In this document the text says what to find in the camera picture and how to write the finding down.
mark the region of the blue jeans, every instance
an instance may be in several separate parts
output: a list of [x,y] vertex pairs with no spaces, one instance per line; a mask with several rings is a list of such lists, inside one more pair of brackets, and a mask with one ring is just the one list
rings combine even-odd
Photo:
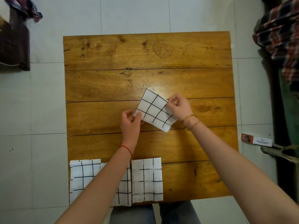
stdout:
[[[200,224],[190,200],[174,203],[160,203],[162,224]],[[115,207],[109,224],[156,224],[154,209],[151,204]]]

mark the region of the tiled floor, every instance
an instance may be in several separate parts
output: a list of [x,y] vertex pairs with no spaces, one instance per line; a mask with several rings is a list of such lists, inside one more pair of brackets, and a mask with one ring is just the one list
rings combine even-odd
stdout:
[[[44,18],[29,23],[31,71],[0,74],[0,223],[50,224],[68,206],[64,35],[229,30],[239,135],[273,137],[268,78],[251,38],[261,0],[33,1]],[[277,182],[272,157],[239,147]],[[202,224],[247,223],[233,197],[193,205]]]

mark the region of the plaid fabric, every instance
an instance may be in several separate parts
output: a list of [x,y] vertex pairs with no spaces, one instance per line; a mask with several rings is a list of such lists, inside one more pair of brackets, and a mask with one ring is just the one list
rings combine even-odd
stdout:
[[299,0],[289,0],[265,14],[253,34],[282,69],[285,82],[299,99]]
[[28,18],[33,18],[35,22],[42,19],[43,15],[37,11],[37,8],[31,0],[5,0],[12,7],[22,11]]

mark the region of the hand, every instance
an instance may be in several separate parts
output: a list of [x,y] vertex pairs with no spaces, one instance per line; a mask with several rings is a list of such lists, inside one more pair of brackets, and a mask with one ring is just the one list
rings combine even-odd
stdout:
[[188,115],[193,114],[189,101],[179,93],[176,93],[169,98],[167,107],[169,107],[179,121],[182,121]]
[[128,147],[132,153],[137,145],[141,122],[141,113],[134,117],[132,116],[133,112],[133,110],[126,110],[121,113],[122,145]]

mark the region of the small box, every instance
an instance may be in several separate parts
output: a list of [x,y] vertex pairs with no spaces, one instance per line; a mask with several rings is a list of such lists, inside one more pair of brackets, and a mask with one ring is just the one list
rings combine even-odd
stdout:
[[245,142],[245,143],[249,143],[249,144],[256,144],[256,145],[272,147],[271,139],[252,136],[252,135],[244,134],[244,133],[241,135],[241,141]]

